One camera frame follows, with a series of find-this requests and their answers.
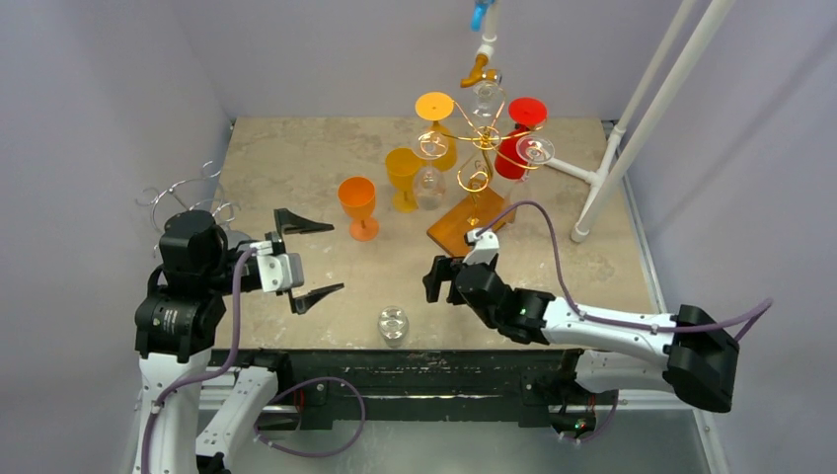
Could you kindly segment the clear short glass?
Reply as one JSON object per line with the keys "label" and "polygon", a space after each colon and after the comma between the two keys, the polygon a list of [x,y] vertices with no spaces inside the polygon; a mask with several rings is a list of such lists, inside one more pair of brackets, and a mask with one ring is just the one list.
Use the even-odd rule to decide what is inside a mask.
{"label": "clear short glass", "polygon": [[378,316],[377,328],[386,346],[396,349],[400,348],[407,338],[410,323],[401,307],[388,306]]}
{"label": "clear short glass", "polygon": [[472,87],[471,117],[477,125],[490,125],[501,114],[505,105],[505,93],[493,80],[482,80]]}

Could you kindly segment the gold rack with wooden base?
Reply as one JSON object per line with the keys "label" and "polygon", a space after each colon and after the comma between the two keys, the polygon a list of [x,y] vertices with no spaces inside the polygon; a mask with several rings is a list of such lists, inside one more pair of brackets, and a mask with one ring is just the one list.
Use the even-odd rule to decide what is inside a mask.
{"label": "gold rack with wooden base", "polygon": [[[501,177],[495,170],[498,146],[512,131],[514,123],[507,112],[512,100],[507,99],[506,93],[501,114],[490,125],[474,123],[470,114],[473,98],[468,110],[453,101],[453,113],[441,123],[450,130],[449,137],[455,139],[457,161],[443,175],[447,190],[460,188],[465,196],[430,225],[426,234],[447,255],[463,257],[470,251],[465,242],[465,234],[469,230],[488,225],[493,231],[498,231],[515,220],[513,212],[500,216],[506,209],[503,196],[510,180]],[[539,130],[546,120],[534,127],[531,133],[540,134]]]}

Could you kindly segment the clear wine glass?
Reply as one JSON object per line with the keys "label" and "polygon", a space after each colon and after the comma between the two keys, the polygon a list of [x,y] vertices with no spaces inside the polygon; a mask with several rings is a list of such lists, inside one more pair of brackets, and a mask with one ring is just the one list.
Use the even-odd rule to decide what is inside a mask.
{"label": "clear wine glass", "polygon": [[444,158],[448,151],[448,139],[438,131],[427,130],[417,138],[413,152],[422,166],[414,176],[413,193],[422,210],[435,210],[442,205],[447,185],[435,162]]}

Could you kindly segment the red plastic wine glass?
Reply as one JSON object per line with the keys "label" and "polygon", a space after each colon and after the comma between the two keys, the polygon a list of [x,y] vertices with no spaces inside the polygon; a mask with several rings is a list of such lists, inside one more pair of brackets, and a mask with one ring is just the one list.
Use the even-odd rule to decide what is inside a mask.
{"label": "red plastic wine glass", "polygon": [[532,97],[514,99],[507,107],[514,126],[498,146],[495,156],[495,170],[508,180],[521,179],[531,166],[525,155],[518,150],[518,145],[526,140],[534,127],[544,122],[548,116],[546,105]]}

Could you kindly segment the clear tall flute glass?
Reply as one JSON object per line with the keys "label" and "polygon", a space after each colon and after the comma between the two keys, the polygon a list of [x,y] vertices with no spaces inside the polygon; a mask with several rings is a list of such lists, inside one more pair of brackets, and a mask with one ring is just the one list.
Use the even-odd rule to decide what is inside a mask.
{"label": "clear tall flute glass", "polygon": [[512,171],[503,176],[510,180],[505,192],[504,206],[532,198],[531,178],[535,170],[555,157],[553,142],[541,134],[529,133],[516,139],[511,152],[501,152],[502,162]]}

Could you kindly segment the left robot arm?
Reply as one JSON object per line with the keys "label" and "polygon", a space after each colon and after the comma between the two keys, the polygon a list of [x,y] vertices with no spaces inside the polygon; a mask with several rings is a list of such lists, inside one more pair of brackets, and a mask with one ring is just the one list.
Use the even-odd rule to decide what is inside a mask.
{"label": "left robot arm", "polygon": [[223,316],[242,320],[243,293],[287,295],[297,315],[330,293],[328,287],[294,293],[304,282],[302,261],[284,239],[329,232],[332,225],[285,208],[273,218],[275,228],[263,240],[237,245],[206,210],[187,210],[165,223],[162,262],[134,316],[142,376],[136,472],[229,473],[262,408],[293,394],[289,355],[240,355],[239,331],[220,366],[210,367]]}

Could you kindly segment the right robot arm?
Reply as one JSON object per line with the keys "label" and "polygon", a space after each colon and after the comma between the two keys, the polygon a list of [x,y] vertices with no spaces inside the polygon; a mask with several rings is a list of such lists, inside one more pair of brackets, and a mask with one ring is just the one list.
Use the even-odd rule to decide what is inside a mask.
{"label": "right robot arm", "polygon": [[449,283],[447,303],[468,306],[514,343],[582,349],[576,364],[554,376],[566,401],[589,392],[649,390],[708,412],[731,409],[740,345],[697,306],[683,305],[675,314],[571,306],[550,292],[510,286],[494,263],[468,265],[444,256],[432,260],[421,281],[427,302],[437,302]]}

